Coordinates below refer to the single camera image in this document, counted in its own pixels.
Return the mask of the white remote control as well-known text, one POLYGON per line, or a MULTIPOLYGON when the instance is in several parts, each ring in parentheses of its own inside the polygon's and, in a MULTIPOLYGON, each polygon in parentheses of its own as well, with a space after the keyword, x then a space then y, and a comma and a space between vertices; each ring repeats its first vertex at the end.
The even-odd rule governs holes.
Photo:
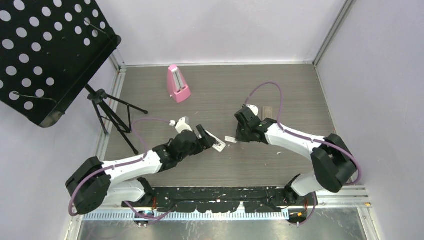
POLYGON ((207 136, 214 138, 214 142, 212 145, 212 148, 215 149, 217 152, 221 153, 225 147, 227 146, 226 143, 222 140, 220 140, 218 137, 210 133, 209 131, 205 130, 207 136))

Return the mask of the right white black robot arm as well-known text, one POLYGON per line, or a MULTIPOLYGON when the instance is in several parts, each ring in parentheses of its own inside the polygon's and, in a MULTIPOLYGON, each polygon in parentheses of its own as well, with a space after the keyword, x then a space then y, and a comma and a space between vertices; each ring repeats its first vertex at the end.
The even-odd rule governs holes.
POLYGON ((280 126, 271 118, 261 120, 254 105, 244 105, 235 113, 236 140, 278 146, 305 157, 313 171, 295 176, 285 187, 285 198, 291 205, 299 205, 310 193, 325 189, 338 193, 359 171, 344 141, 336 134, 327 137, 280 126))

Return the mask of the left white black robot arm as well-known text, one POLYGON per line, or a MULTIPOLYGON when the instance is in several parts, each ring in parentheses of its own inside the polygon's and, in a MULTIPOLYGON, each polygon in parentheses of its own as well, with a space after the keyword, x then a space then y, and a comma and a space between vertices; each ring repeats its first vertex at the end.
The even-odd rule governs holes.
POLYGON ((93 212, 107 202, 133 202, 148 207, 153 193, 139 178, 158 174, 176 167, 185 158, 208 149, 221 152, 226 144, 202 125, 194 132, 189 126, 179 127, 177 135, 141 155, 113 161, 88 158, 66 181, 70 195, 68 213, 71 216, 93 212))

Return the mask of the white battery cover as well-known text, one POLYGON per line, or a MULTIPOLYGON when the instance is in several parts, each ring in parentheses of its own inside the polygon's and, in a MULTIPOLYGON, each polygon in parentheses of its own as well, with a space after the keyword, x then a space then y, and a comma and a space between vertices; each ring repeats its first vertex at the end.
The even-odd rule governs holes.
POLYGON ((235 137, 231 136, 225 136, 225 141, 233 144, 236 144, 238 142, 235 137))

